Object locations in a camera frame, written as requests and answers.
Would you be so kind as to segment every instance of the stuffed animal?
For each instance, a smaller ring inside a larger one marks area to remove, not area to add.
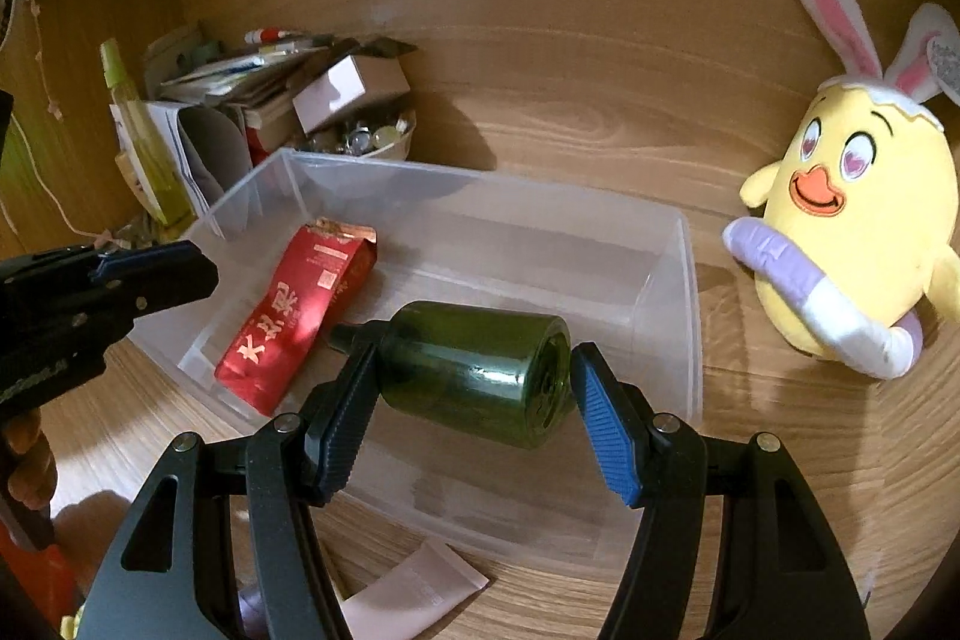
[[[824,82],[787,148],[740,190],[766,204],[724,242],[755,272],[784,338],[875,378],[920,356],[913,307],[926,295],[960,320],[960,259],[950,247],[957,176],[943,126],[923,107],[960,73],[960,34],[942,7],[917,11],[882,71],[856,0],[800,0],[846,73]]]

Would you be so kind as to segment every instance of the wooden table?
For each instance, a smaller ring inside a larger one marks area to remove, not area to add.
[[[923,1],[960,13],[960,0],[860,1],[884,63]],[[419,109],[416,160],[496,167],[683,208],[703,321],[702,431],[746,439],[769,429],[784,439],[858,584],[872,592],[867,613],[876,637],[928,581],[960,528],[957,328],[938,326],[925,311],[928,349],[916,369],[903,380],[867,383],[791,350],[720,242],[728,220],[744,214],[736,195],[742,180],[781,155],[816,86],[839,71],[796,0],[37,3],[36,26],[29,10],[14,21],[17,44],[0,53],[0,85],[16,83],[41,169],[75,223],[93,231],[131,209],[111,169],[96,44],[116,34],[125,52],[142,52],[195,19],[229,44],[261,25],[410,39],[421,47],[405,62]],[[44,79],[32,61],[41,41]],[[62,119],[48,111],[50,100]],[[933,108],[955,138],[955,108],[942,101]],[[14,160],[25,160],[22,149]],[[80,176],[90,182],[85,189],[76,187]],[[30,170],[19,167],[16,178],[0,180],[18,228],[0,226],[3,247],[70,241]],[[112,350],[107,375],[49,405],[45,420],[61,463],[58,506],[101,489],[133,495],[183,429],[233,434],[128,344]],[[413,535],[345,501],[318,524],[352,587],[416,547]],[[699,636],[706,619],[717,530],[711,504],[686,636]],[[613,595],[609,584],[476,563],[494,584],[435,630],[438,637],[594,637]]]

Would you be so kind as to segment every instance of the smiling mouth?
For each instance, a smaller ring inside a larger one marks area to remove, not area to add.
[[[809,172],[794,172],[790,178],[790,199],[808,215],[829,218],[837,215],[847,203],[843,191],[830,184],[823,166]]]

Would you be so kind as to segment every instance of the red package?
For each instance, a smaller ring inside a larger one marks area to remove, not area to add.
[[[339,321],[375,262],[371,228],[332,220],[302,226],[213,376],[258,413],[272,415],[320,324]]]

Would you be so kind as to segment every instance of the human hand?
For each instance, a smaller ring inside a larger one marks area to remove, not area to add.
[[[42,510],[56,490],[56,463],[50,443],[40,429],[40,411],[14,418],[3,427],[3,438],[20,463],[8,480],[11,497],[30,510]]]

